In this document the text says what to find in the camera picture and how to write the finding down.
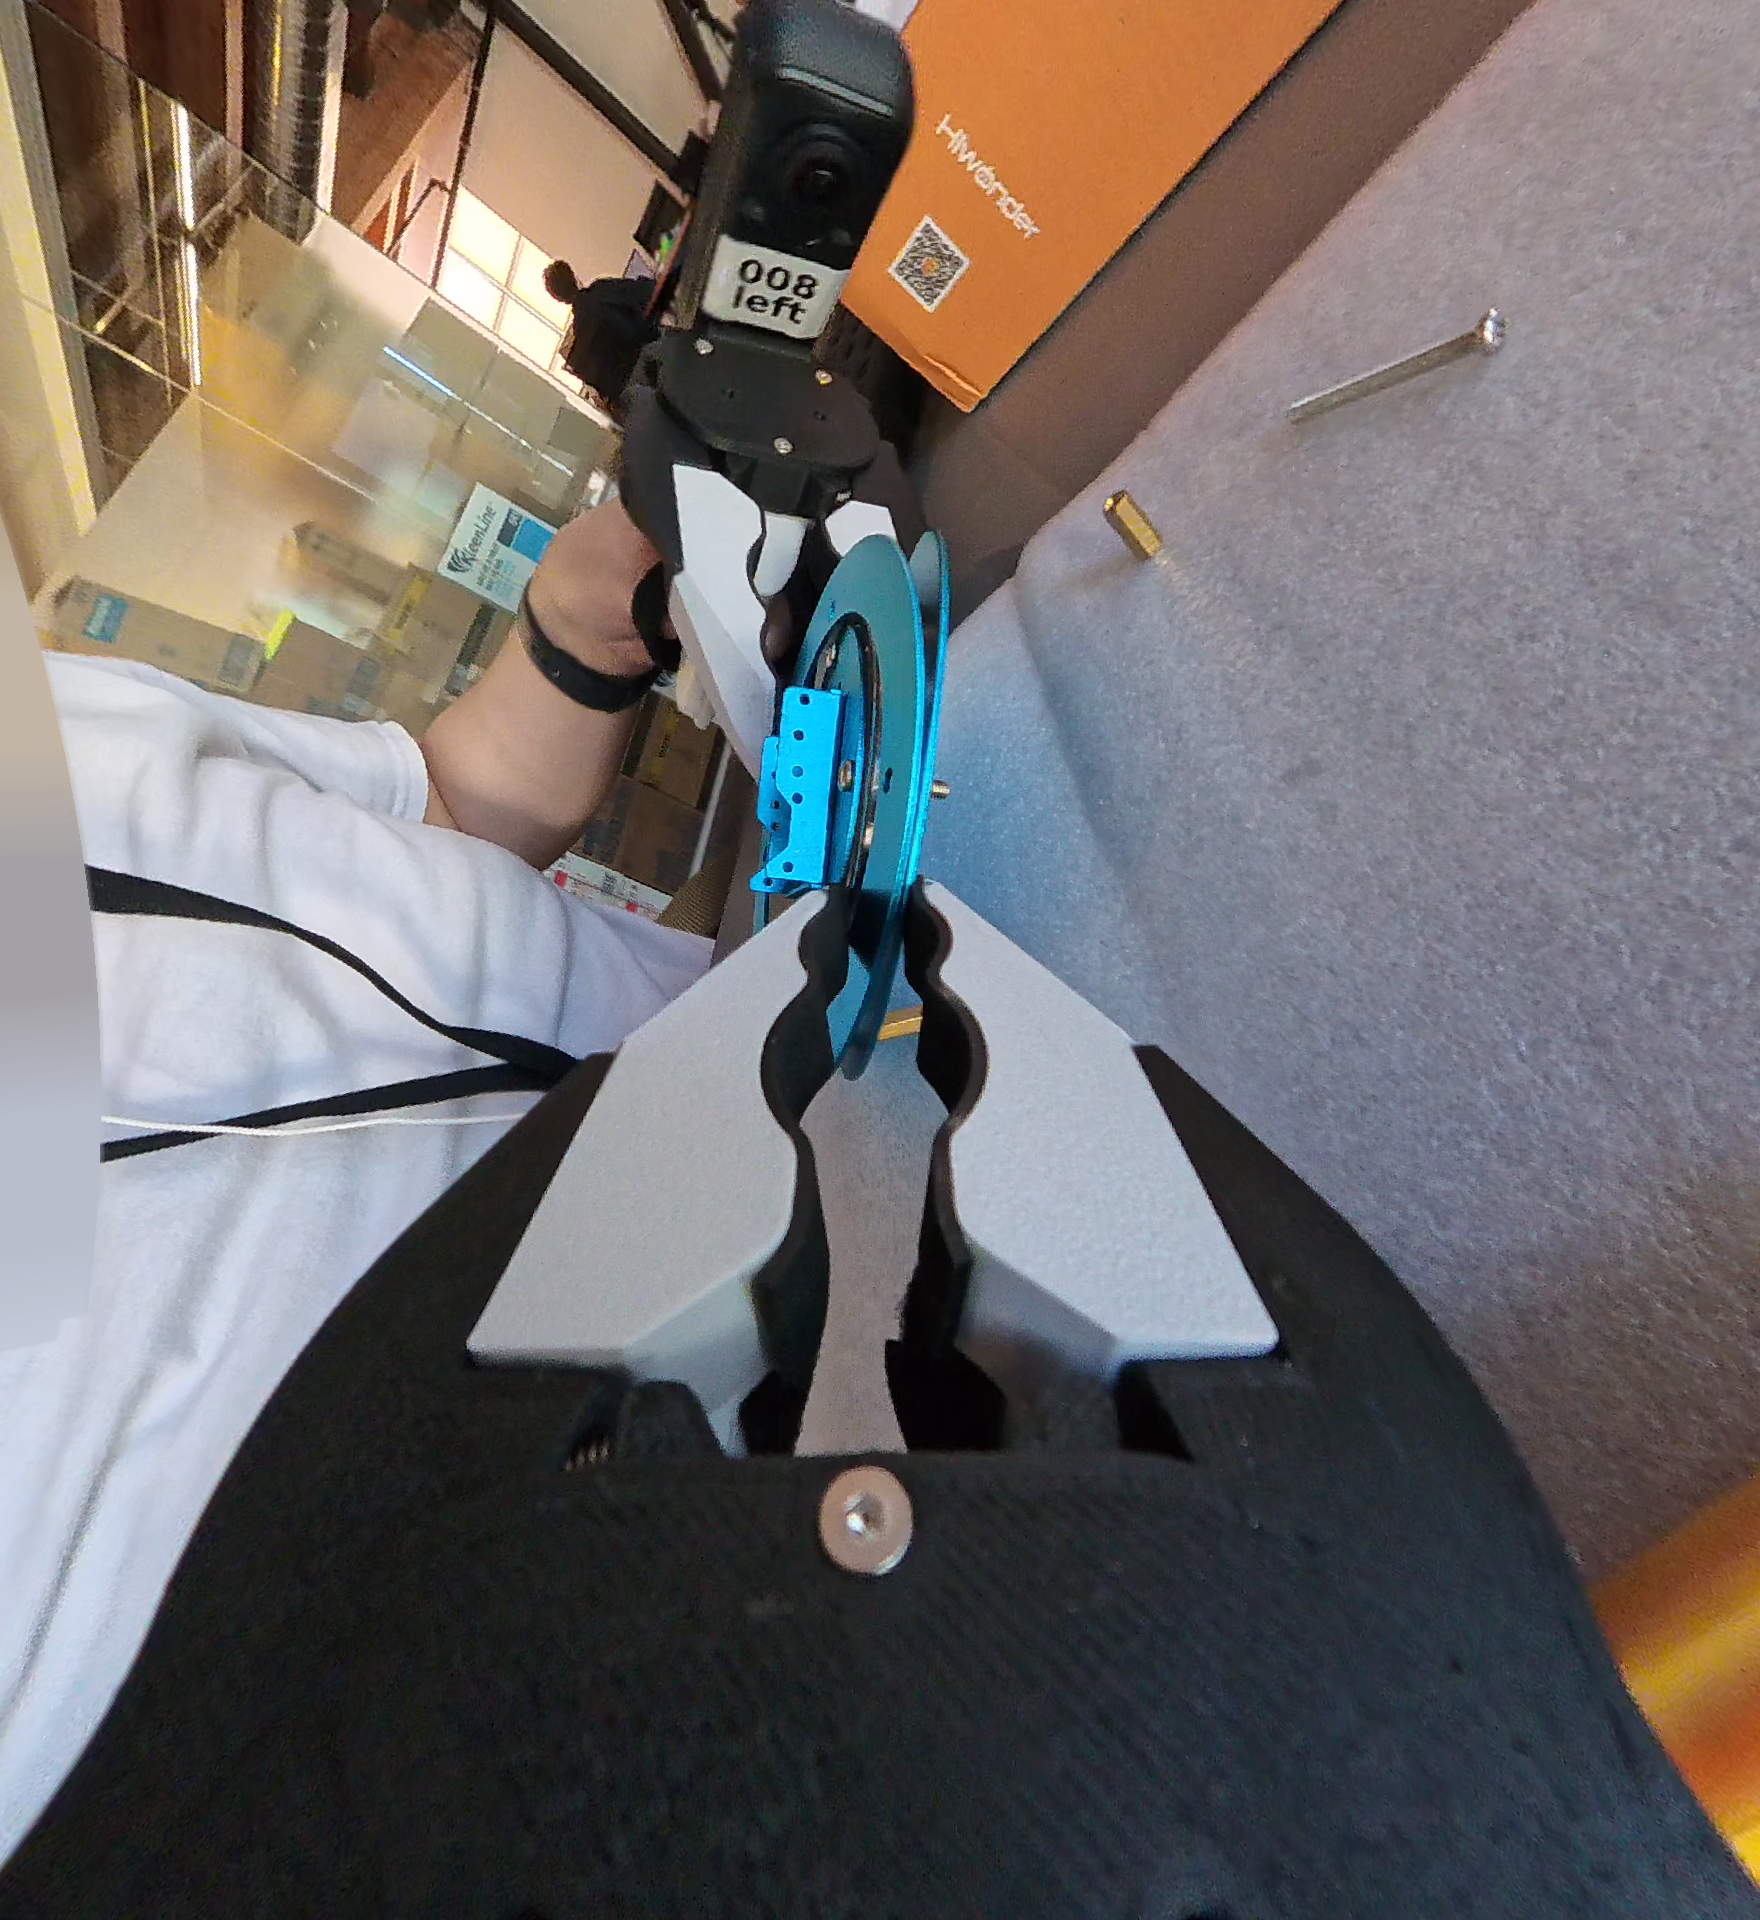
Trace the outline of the person's left forearm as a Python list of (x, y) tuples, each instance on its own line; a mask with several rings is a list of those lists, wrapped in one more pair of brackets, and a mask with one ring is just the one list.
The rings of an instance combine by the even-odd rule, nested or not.
[(422, 818), (547, 870), (611, 793), (634, 721), (568, 699), (513, 641), (422, 736)]

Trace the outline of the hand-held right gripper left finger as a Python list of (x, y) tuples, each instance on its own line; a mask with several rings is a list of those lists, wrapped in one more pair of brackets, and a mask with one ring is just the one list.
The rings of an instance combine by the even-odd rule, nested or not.
[(724, 1453), (777, 1369), (754, 1286), (796, 1225), (802, 1152), (763, 1081), (813, 983), (806, 894), (632, 1030), (465, 1336), (478, 1364), (573, 1364), (686, 1387)]

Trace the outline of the blue round metal turntable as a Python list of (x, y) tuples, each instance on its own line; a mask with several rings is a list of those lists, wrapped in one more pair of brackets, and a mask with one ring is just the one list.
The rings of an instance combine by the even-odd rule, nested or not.
[(859, 541), (831, 572), (761, 749), (755, 817), (763, 900), (841, 888), (843, 986), (828, 1010), (840, 1073), (878, 1045), (904, 949), (925, 817), (949, 636), (949, 565), (938, 535), (911, 554)]

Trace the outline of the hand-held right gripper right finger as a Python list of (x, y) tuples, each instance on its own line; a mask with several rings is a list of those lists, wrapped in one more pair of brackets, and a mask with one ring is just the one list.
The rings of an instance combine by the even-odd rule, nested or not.
[(916, 1065), (945, 1110), (898, 1357), (1006, 1399), (1278, 1349), (1130, 1037), (939, 882), (906, 913)]

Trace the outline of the person's left hand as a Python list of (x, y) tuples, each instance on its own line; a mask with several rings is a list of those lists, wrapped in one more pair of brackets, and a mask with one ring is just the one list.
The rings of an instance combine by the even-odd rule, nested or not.
[(659, 669), (632, 605), (657, 565), (657, 550), (625, 504), (605, 498), (556, 531), (525, 606), (545, 643), (581, 669), (613, 681), (653, 681)]

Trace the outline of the black wristband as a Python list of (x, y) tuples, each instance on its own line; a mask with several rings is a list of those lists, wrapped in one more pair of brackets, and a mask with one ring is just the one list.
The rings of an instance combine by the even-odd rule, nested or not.
[(521, 632), (524, 653), (532, 669), (557, 694), (579, 708), (601, 715), (628, 713), (643, 702), (662, 676), (662, 664), (652, 657), (642, 673), (625, 676), (588, 666), (547, 636), (532, 606), (529, 591), (520, 599), (516, 624)]

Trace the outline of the yellow handled screwdriver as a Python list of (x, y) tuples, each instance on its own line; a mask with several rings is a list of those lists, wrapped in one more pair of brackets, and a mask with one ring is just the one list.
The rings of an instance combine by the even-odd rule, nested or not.
[(1760, 1884), (1760, 1474), (1589, 1603), (1642, 1715)]

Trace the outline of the stack of cardboard boxes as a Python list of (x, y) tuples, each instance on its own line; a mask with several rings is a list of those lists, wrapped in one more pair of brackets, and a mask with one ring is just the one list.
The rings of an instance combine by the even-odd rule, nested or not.
[[(240, 626), (71, 574), (34, 624), (58, 654), (131, 660), (264, 708), (393, 722), (411, 738), (502, 657), (556, 528), (472, 486), (434, 567), (400, 565), (323, 520), (281, 542), (279, 605)], [(720, 929), (742, 801), (720, 730), (642, 687), (609, 799), (557, 862), (561, 888), (686, 932)]]

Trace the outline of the white foam sheet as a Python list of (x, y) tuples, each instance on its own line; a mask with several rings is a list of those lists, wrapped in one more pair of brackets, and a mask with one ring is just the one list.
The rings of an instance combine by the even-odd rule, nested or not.
[(1752, 1477), (1760, 3), (1524, 4), (954, 630), (939, 774), (930, 875), (1347, 1217), (1586, 1574)]

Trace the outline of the orange cardboard box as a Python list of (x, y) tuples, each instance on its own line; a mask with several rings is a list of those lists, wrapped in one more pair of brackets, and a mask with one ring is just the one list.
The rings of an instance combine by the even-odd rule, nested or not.
[(914, 129), (843, 306), (971, 413), (1299, 53), (1332, 3), (862, 4)]

